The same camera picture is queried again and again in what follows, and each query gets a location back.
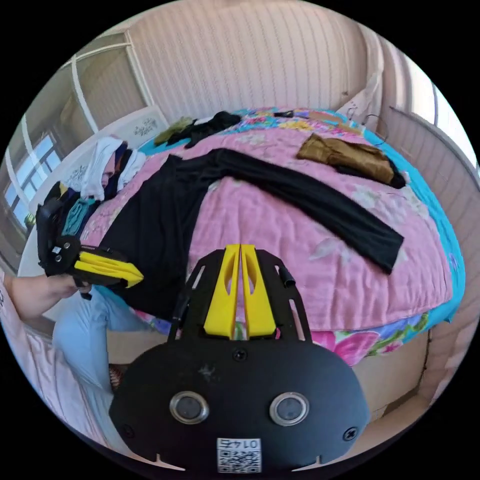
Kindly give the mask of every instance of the striped wallpaper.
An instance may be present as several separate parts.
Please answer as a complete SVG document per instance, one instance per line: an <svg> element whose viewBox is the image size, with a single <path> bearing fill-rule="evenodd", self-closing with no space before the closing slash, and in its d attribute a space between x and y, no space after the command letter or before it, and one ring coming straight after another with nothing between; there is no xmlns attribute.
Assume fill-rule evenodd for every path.
<svg viewBox="0 0 480 480"><path fill-rule="evenodd" d="M337 109L380 62L356 22L297 0L181 0L129 33L169 122L272 105Z"/></svg>

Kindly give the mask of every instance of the window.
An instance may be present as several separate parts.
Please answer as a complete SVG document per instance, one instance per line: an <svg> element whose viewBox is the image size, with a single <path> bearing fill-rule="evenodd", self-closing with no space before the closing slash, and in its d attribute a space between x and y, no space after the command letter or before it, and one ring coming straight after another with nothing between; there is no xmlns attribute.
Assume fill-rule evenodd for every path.
<svg viewBox="0 0 480 480"><path fill-rule="evenodd" d="M435 94L427 74L405 55L411 78L411 111L427 122L435 123Z"/></svg>
<svg viewBox="0 0 480 480"><path fill-rule="evenodd" d="M454 109L427 74L405 55L411 79L411 112L439 128L463 152L480 176L480 166L467 132Z"/></svg>
<svg viewBox="0 0 480 480"><path fill-rule="evenodd" d="M443 96L442 92L436 87L433 87L436 93L437 99L437 122L436 126L450 139L456 143L463 154L468 158L470 163L476 167L479 171L479 164L477 156L475 155L474 148L470 143L467 132L462 126L459 118L457 117L454 109L447 102L447 99Z"/></svg>
<svg viewBox="0 0 480 480"><path fill-rule="evenodd" d="M36 145L33 152L35 155L27 155L18 168L15 169L16 178L28 201L33 199L47 175L60 165L60 157L55 150L54 141L50 134L47 134ZM25 219L29 214L28 206L21 202L12 183L6 189L4 196L19 225L21 228L26 229Z"/></svg>

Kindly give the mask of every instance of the sticker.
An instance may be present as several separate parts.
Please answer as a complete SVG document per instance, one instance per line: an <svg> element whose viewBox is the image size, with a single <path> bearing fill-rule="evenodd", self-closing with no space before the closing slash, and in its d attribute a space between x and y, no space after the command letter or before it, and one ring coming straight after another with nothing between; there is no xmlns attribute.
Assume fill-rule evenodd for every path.
<svg viewBox="0 0 480 480"><path fill-rule="evenodd" d="M262 471L259 438L217 438L216 456L221 474L259 474Z"/></svg>

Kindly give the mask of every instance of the headboard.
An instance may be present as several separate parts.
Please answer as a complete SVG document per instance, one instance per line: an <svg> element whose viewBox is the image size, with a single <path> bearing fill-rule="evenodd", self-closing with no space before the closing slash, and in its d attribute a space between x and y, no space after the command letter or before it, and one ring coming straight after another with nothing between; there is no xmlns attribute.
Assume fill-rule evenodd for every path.
<svg viewBox="0 0 480 480"><path fill-rule="evenodd" d="M108 135L116 135L122 140L126 140L130 148L138 149L167 127L165 117L156 105L134 111L107 125L62 160L60 165L42 183L28 204L28 210L35 214L38 205L43 203L51 188L58 181L68 177L78 167L89 163L98 139Z"/></svg>

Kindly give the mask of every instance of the white cloth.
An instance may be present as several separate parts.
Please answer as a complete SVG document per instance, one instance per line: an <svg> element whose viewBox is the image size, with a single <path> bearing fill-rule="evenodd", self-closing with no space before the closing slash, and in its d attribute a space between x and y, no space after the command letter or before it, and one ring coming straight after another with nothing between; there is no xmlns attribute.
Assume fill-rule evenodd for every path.
<svg viewBox="0 0 480 480"><path fill-rule="evenodd" d="M213 118L213 116L207 116L207 117L205 117L205 118L200 118L199 120L195 120L194 125L206 124L206 123L209 122L212 118Z"/></svg>
<svg viewBox="0 0 480 480"><path fill-rule="evenodd" d="M16 361L47 407L81 434L108 447L85 392L62 352L46 338L28 332L19 319L1 270L0 320Z"/></svg>
<svg viewBox="0 0 480 480"><path fill-rule="evenodd" d="M128 163L126 164L123 172L118 177L117 192L122 190L130 180L140 171L147 161L147 156L138 150L132 150Z"/></svg>
<svg viewBox="0 0 480 480"><path fill-rule="evenodd" d="M82 198L93 197L102 202L105 200L102 175L110 158L121 144L122 140L112 136L106 136L97 141L81 183L80 196Z"/></svg>

